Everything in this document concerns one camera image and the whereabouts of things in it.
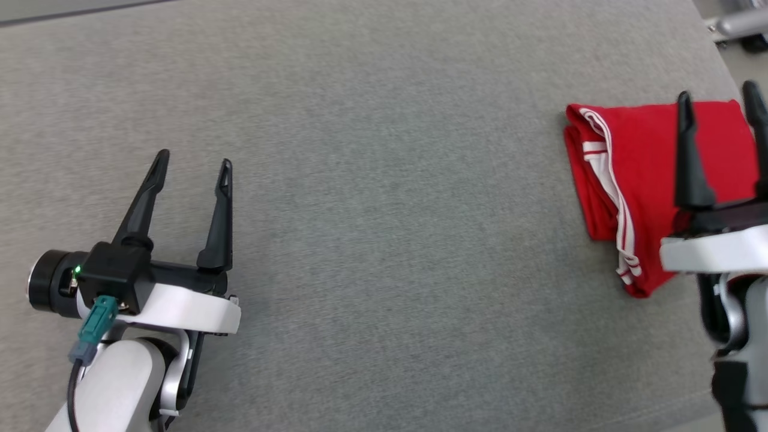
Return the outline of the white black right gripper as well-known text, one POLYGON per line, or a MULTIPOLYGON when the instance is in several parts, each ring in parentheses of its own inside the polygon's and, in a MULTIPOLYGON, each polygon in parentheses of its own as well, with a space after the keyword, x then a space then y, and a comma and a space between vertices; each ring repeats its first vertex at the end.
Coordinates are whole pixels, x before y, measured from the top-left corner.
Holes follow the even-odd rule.
MULTIPOLYGON (((742 84, 746 120, 756 142, 756 198, 767 199, 767 108, 760 86, 742 84)), ((677 97, 677 147, 674 204, 681 210, 672 235, 660 247, 668 272, 756 273, 767 270, 767 204, 762 200, 718 205, 703 170, 698 125, 689 91, 677 97)))

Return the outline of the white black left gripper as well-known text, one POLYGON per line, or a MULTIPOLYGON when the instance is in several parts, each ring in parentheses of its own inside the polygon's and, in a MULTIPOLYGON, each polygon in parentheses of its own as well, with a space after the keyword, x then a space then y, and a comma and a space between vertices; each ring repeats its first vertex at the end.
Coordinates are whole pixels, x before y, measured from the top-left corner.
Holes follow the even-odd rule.
MULTIPOLYGON (((157 195, 164 188, 170 151, 160 150, 146 173, 121 222, 113 244, 153 251, 149 230, 157 195)), ((118 320, 129 325, 153 326, 235 334, 241 325, 238 301, 227 297, 227 271, 233 265, 233 165, 225 158, 214 188, 216 202, 206 245, 195 266, 152 262, 155 285, 142 312, 120 313, 118 320)))

